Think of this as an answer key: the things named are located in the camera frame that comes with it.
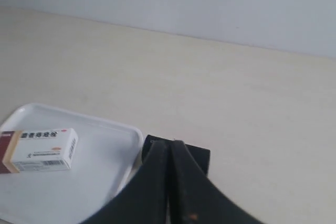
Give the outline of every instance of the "plastic tray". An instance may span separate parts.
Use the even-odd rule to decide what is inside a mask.
[[[80,223],[124,186],[143,144],[132,126],[32,103],[17,109],[0,131],[62,127],[74,128],[79,136],[71,170],[0,174],[0,219]]]

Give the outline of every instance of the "table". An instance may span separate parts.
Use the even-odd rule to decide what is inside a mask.
[[[2,120],[41,102],[208,148],[267,224],[336,222],[335,79],[329,58],[0,7]]]

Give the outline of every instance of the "tray rim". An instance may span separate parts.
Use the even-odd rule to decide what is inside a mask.
[[[139,153],[141,153],[141,149],[142,149],[142,146],[143,146],[143,143],[144,143],[144,138],[143,138],[143,135],[142,135],[141,131],[135,126],[124,124],[124,123],[119,123],[119,122],[116,122],[116,121],[113,121],[113,120],[100,118],[98,116],[90,116],[90,115],[78,113],[78,112],[75,112],[75,111],[70,111],[70,110],[67,110],[67,109],[62,109],[62,108],[59,108],[59,107],[56,107],[56,106],[47,105],[47,104],[43,104],[43,103],[37,103],[37,102],[26,103],[26,104],[18,107],[17,109],[15,109],[3,121],[3,123],[0,125],[0,132],[1,131],[10,131],[10,129],[5,129],[6,125],[8,123],[10,123],[16,116],[18,116],[20,113],[22,113],[22,110],[25,110],[28,107],[42,107],[42,108],[45,108],[45,109],[56,110],[56,111],[59,111],[59,112],[62,112],[62,113],[72,114],[72,115],[75,115],[75,116],[80,116],[80,117],[84,117],[84,118],[87,118],[87,119],[100,121],[100,122],[104,122],[104,123],[109,123],[109,124],[113,124],[113,125],[116,125],[116,126],[119,126],[119,127],[124,127],[124,128],[130,129],[130,130],[134,131],[137,135]],[[107,200],[106,200],[105,204],[108,203],[113,197],[115,197],[124,188],[124,186],[127,184],[127,180],[128,180],[128,178],[131,174],[131,171],[134,167],[134,163],[137,160],[137,156],[135,157],[134,162],[131,165],[129,165],[127,167],[127,169],[125,170],[124,176],[121,179],[120,184],[118,186],[118,189],[115,191],[115,194],[114,195],[111,195],[111,194],[107,195]],[[6,214],[6,213],[3,213],[3,212],[0,211],[0,221],[1,220],[8,221],[8,222],[13,223],[13,224],[29,224],[29,223],[27,223],[23,220],[17,219],[15,216],[12,216],[12,215],[9,215],[9,214]]]

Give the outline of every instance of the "black object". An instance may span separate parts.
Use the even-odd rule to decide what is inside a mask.
[[[261,224],[206,177],[210,151],[148,136],[143,165],[126,187],[82,224]]]

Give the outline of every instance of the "wall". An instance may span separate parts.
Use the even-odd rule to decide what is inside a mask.
[[[335,0],[0,0],[0,4],[336,57]]]

